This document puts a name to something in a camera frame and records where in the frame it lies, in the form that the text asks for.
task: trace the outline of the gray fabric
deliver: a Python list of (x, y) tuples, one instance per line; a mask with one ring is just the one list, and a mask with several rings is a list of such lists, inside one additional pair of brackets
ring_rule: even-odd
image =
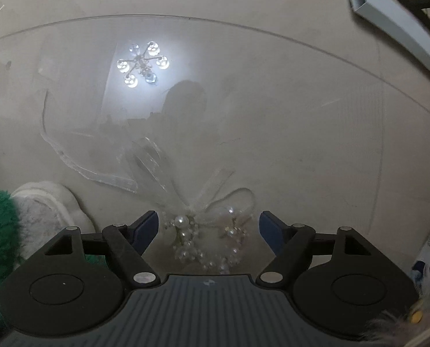
[(64, 229), (56, 210), (32, 197), (14, 197), (21, 226), (20, 255), (23, 259), (45, 245)]
[(170, 275), (134, 291), (106, 324), (68, 338), (13, 332), (0, 347), (351, 347), (303, 321), (284, 293), (260, 289), (247, 275)]

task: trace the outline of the metal rivet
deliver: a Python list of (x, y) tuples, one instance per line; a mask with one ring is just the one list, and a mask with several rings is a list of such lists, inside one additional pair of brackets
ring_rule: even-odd
[(260, 279), (265, 283), (277, 283), (283, 279), (283, 275), (275, 271), (267, 271), (260, 275)]
[(157, 279), (156, 275), (151, 272), (139, 272), (138, 274), (135, 274), (133, 277), (133, 280), (136, 283), (141, 283), (141, 284), (150, 283), (156, 279)]

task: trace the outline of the black clamp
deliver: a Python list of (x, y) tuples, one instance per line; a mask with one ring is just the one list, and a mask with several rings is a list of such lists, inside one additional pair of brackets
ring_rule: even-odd
[[(129, 291), (160, 284), (141, 257), (157, 232), (154, 211), (131, 226), (111, 225), (98, 234), (65, 228), (1, 285), (5, 322), (24, 334), (63, 336), (107, 320)], [(104, 255), (111, 270), (89, 264), (85, 254)]]
[[(316, 234), (265, 211), (260, 233), (276, 257), (257, 285), (285, 291), (292, 306), (328, 334), (358, 339), (368, 320), (383, 311), (404, 314), (418, 299), (409, 277), (351, 227), (340, 227), (336, 235)], [(315, 255), (332, 257), (309, 269)]]

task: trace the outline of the ribbed gray surface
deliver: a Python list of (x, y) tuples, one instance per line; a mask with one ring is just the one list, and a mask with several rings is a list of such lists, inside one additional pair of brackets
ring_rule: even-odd
[(351, 347), (304, 322), (280, 291), (247, 275), (169, 276), (135, 291), (107, 324), (64, 339), (13, 332), (1, 347)]

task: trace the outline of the white metal pipe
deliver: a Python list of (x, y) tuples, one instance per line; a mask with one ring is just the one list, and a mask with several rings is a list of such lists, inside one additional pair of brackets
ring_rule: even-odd
[(386, 32), (430, 71), (430, 33), (393, 0), (350, 0), (353, 11)]

